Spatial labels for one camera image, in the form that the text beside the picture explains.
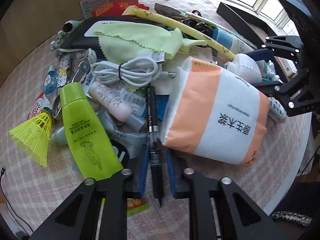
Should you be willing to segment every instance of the lime green lotion tube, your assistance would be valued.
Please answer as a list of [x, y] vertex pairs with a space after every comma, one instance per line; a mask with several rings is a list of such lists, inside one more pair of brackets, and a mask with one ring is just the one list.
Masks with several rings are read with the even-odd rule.
[[62, 118], [71, 153], [85, 178], [110, 178], [123, 169], [80, 83], [60, 90]]

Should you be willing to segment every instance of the badminton shuttlecock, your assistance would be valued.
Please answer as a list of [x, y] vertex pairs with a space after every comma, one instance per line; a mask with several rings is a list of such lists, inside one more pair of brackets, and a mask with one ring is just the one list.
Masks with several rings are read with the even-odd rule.
[[9, 131], [19, 148], [42, 166], [47, 167], [47, 151], [52, 117], [42, 112]]

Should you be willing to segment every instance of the black pen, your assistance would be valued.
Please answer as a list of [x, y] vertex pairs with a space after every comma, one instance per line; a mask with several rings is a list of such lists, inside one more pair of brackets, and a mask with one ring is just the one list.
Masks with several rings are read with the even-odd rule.
[[163, 179], [159, 149], [159, 130], [156, 111], [156, 95], [155, 87], [146, 87], [146, 108], [147, 108], [147, 123], [149, 133], [149, 159], [152, 175], [153, 196], [158, 200], [159, 205], [162, 205]]

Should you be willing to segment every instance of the metal screw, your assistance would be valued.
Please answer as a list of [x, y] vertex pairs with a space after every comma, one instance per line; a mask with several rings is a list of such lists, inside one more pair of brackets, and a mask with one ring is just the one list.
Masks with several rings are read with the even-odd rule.
[[93, 185], [94, 184], [94, 179], [93, 178], [87, 178], [87, 179], [85, 179], [84, 184], [86, 184], [87, 186]]
[[186, 169], [183, 170], [183, 172], [185, 174], [187, 174], [187, 175], [191, 175], [191, 174], [195, 173], [195, 171], [193, 169], [191, 169], [191, 168], [186, 168]]
[[223, 178], [221, 179], [221, 182], [222, 182], [223, 184], [225, 184], [225, 185], [228, 185], [228, 184], [230, 184], [230, 183], [232, 182], [232, 179], [230, 179], [229, 177], [223, 177]]
[[121, 171], [122, 175], [130, 175], [131, 174], [131, 170], [130, 169], [123, 169]]

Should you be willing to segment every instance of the blue and white bottle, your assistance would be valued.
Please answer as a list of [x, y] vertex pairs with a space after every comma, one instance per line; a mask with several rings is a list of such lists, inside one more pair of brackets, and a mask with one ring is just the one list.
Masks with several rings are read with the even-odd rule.
[[57, 89], [57, 82], [58, 82], [58, 75], [56, 74], [55, 66], [50, 65], [48, 75], [44, 80], [43, 92], [46, 95], [49, 95], [50, 93], [55, 91]]

